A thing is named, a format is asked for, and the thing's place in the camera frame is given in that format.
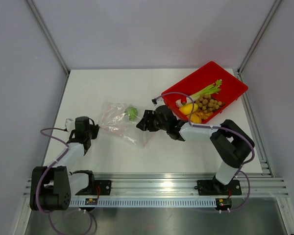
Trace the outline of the clear zip top bag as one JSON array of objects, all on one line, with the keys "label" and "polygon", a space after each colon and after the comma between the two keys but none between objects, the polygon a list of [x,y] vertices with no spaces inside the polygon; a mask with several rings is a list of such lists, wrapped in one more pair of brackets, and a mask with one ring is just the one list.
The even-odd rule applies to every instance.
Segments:
[{"label": "clear zip top bag", "polygon": [[[135,107],[138,110],[138,117],[135,121],[129,121],[128,116],[124,113],[125,109],[129,106]],[[152,139],[154,133],[142,131],[136,125],[142,119],[144,111],[150,109],[150,107],[105,101],[101,107],[97,123],[103,131],[118,136],[139,148],[143,148]]]}]

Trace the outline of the yellow fake mango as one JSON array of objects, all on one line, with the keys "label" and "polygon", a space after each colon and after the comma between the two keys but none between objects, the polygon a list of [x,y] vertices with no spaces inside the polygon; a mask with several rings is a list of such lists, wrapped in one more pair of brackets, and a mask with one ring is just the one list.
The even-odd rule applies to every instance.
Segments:
[{"label": "yellow fake mango", "polygon": [[184,115],[189,115],[191,112],[195,112],[198,109],[198,105],[196,103],[189,103],[183,105],[179,108],[179,111]]}]

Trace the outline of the red fake chili pepper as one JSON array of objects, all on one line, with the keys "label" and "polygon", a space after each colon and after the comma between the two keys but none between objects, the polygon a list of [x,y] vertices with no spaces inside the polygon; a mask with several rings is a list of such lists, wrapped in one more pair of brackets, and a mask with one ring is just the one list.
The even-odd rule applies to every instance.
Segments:
[{"label": "red fake chili pepper", "polygon": [[186,105],[187,104],[187,97],[186,96],[182,96],[181,97],[181,104],[182,105]]}]

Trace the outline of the orange fake tangerine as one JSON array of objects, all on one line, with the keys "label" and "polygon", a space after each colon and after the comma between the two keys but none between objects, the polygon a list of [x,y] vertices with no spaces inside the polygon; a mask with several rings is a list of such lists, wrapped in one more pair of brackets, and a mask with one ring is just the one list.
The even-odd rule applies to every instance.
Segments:
[{"label": "orange fake tangerine", "polygon": [[187,115],[187,118],[192,123],[197,123],[197,124],[201,124],[202,123],[202,119],[198,115],[196,115],[196,114]]}]

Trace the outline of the fake brown grape bunch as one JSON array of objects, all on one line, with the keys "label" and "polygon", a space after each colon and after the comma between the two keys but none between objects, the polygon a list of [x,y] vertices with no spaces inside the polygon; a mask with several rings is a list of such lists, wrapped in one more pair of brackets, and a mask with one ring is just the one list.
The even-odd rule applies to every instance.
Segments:
[{"label": "fake brown grape bunch", "polygon": [[208,94],[202,94],[195,103],[198,105],[198,110],[204,113],[215,113],[225,105],[224,102],[214,99]]}]

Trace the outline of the fake green onion stalk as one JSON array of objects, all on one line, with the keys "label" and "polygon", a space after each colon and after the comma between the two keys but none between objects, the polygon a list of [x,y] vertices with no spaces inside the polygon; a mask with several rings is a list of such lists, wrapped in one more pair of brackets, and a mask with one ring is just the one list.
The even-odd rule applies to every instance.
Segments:
[{"label": "fake green onion stalk", "polygon": [[[191,103],[192,101],[196,101],[202,94],[208,94],[208,95],[218,94],[219,91],[221,90],[221,85],[222,85],[222,79],[219,79],[219,80],[216,80],[214,83],[206,86],[202,90],[200,90],[192,95],[186,96],[187,97],[187,104]],[[183,106],[181,104],[181,99],[177,100],[175,102],[175,104],[178,108]]]}]

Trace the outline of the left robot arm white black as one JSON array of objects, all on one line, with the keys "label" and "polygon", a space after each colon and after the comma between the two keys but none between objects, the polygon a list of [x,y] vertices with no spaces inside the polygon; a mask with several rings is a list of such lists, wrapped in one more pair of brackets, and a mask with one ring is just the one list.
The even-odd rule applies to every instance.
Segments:
[{"label": "left robot arm white black", "polygon": [[63,129],[70,134],[67,141],[48,134],[49,130],[44,128],[40,133],[65,147],[51,163],[32,171],[29,205],[45,214],[66,210],[71,198],[79,192],[86,195],[100,192],[91,170],[72,171],[90,149],[91,141],[97,138],[99,126],[85,116],[67,119]]}]

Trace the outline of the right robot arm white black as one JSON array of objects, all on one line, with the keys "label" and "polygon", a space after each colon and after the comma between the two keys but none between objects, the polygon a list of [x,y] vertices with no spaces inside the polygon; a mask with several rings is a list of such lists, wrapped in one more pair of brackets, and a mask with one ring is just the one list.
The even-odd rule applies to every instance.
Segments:
[{"label": "right robot arm white black", "polygon": [[241,186],[235,175],[246,158],[254,155],[253,140],[232,120],[210,126],[177,119],[173,112],[162,105],[156,110],[145,110],[136,127],[142,131],[165,131],[176,141],[209,140],[222,159],[212,179],[197,180],[195,189],[200,196],[239,196]]}]

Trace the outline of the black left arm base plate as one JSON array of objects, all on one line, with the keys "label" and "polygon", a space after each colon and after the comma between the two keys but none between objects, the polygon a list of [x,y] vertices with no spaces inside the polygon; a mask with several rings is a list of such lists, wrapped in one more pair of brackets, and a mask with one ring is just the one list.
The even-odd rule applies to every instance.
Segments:
[{"label": "black left arm base plate", "polygon": [[86,188],[86,195],[103,195],[108,196],[111,193],[111,180],[94,180]]}]

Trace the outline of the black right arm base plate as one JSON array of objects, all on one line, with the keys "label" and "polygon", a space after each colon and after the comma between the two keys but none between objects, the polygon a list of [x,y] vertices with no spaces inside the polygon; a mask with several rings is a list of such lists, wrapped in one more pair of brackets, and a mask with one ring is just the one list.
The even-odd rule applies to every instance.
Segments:
[{"label": "black right arm base plate", "polygon": [[197,180],[195,190],[199,196],[240,196],[242,190],[240,181],[232,180],[229,184],[223,185],[217,180]]}]

